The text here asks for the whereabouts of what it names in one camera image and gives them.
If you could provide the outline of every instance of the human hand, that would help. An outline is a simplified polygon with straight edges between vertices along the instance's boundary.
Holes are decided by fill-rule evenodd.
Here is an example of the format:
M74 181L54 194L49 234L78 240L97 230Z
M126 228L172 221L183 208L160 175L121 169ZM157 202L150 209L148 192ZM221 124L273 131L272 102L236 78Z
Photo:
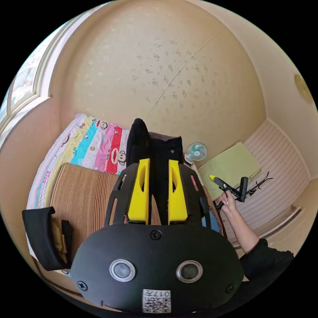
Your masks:
M234 213L237 211L235 199L230 190L223 192L219 197L219 201L224 204L221 209L225 214Z

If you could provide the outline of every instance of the yellow-green pad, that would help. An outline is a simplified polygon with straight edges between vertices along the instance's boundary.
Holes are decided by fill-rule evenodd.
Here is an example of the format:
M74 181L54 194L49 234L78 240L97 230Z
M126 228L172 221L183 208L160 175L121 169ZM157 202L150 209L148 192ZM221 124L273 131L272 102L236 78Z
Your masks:
M222 190L213 183L210 175L214 175L236 188L240 184L241 177L248 177L250 181L259 175L260 170L258 161L242 142L238 142L198 168L212 200L216 200L222 194Z

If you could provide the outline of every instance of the black sleeve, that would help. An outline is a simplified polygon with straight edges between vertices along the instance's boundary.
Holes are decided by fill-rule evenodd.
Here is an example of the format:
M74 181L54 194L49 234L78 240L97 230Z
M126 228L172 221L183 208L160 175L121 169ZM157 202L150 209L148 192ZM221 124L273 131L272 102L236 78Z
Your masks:
M242 282L233 297L214 309L215 317L224 315L250 301L271 285L294 259L293 253L268 247L267 240L260 239L256 246L240 258L248 282Z
M240 258L240 262L245 277L251 281L268 272L282 272L293 259L293 253L270 248L267 240L262 238L248 254Z

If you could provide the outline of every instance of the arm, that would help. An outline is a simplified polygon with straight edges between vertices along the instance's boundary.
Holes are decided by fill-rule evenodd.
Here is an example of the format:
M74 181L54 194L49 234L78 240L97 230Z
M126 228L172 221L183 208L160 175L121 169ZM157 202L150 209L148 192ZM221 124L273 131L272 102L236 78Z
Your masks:
M223 193L219 200L224 203L222 210L245 252L240 259L245 276L249 280L261 279L261 277L269 282L275 280L274 277L280 275L294 259L293 253L270 248L267 240L259 239L238 212L230 191Z
M258 243L258 236L251 230L238 212L235 200L230 191L224 192L219 200L224 203L222 211L229 220L242 250L247 254Z

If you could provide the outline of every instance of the label sticker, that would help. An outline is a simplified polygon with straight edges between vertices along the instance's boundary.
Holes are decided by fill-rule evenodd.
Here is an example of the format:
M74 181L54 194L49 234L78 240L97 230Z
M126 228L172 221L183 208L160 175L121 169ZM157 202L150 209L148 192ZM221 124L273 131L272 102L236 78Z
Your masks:
M170 313L170 291L155 291L152 289L143 289L142 311L148 313Z

